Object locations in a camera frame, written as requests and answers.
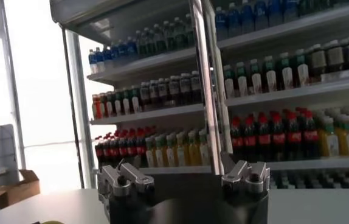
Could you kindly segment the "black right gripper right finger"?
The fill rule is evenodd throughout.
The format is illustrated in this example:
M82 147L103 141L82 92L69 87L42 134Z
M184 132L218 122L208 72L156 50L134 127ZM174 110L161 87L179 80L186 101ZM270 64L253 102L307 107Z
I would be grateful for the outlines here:
M229 192L245 190L251 194L261 194L270 190L270 168L266 162L249 163L238 160L236 163L230 153L221 152L224 175L221 185Z

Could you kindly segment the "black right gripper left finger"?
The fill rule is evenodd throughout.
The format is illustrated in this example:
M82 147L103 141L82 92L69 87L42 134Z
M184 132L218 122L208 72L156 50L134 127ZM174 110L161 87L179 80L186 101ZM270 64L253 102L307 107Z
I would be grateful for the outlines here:
M115 167L105 165L97 171L98 199L105 211L109 211L111 197L131 196L133 189L138 194L153 194L154 178L143 174L127 161L121 161Z

